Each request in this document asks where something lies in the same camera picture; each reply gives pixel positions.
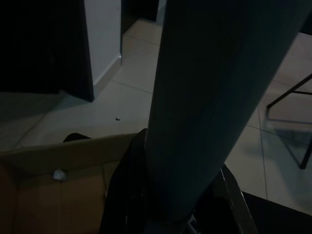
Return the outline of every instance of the leg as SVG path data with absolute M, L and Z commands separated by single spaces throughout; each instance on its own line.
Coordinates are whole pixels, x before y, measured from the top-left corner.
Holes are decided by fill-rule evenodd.
M 306 169 L 311 153 L 312 153 L 312 139 L 310 141 L 306 154 L 304 155 L 302 163 L 299 165 L 300 169 Z
M 280 97 L 278 97 L 276 100 L 274 100 L 273 102 L 271 102 L 269 105 L 267 105 L 267 109 L 270 109 L 272 106 L 274 106 L 275 104 L 277 104 L 280 100 L 282 100 L 283 98 L 285 98 L 286 96 L 288 96 L 291 93 L 294 93 L 294 91 L 296 91 L 296 89 L 300 88 L 300 86 L 304 85 L 305 83 L 307 83 L 309 80 L 312 79 L 312 74 L 310 74 L 308 77 L 306 77 L 305 79 L 303 79 L 302 81 L 300 81 L 299 83 L 297 83 L 293 88 L 291 88 L 290 90 L 288 90 L 286 93 L 284 93 L 283 95 L 281 95 Z

